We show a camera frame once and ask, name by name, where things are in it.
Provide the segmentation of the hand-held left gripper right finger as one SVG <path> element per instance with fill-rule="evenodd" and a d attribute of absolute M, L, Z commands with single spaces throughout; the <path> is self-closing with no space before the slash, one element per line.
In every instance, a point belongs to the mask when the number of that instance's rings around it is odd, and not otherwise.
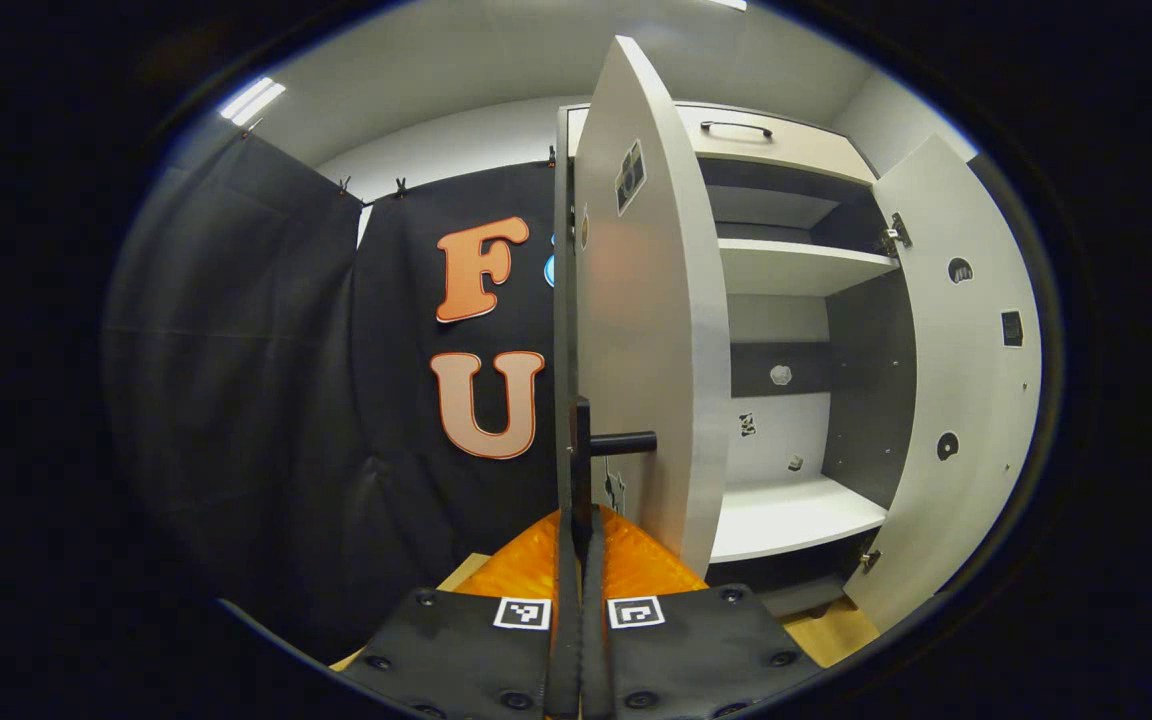
<path fill-rule="evenodd" d="M 707 585 L 617 511 L 591 516 L 588 719 L 719 719 L 820 674 L 753 589 Z"/>

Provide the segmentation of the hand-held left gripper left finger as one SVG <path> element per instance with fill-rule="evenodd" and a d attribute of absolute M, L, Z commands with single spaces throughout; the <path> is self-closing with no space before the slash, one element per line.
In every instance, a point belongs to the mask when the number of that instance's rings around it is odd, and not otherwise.
<path fill-rule="evenodd" d="M 550 511 L 439 588 L 416 588 L 338 670 L 435 719 L 577 715 L 570 520 Z"/>

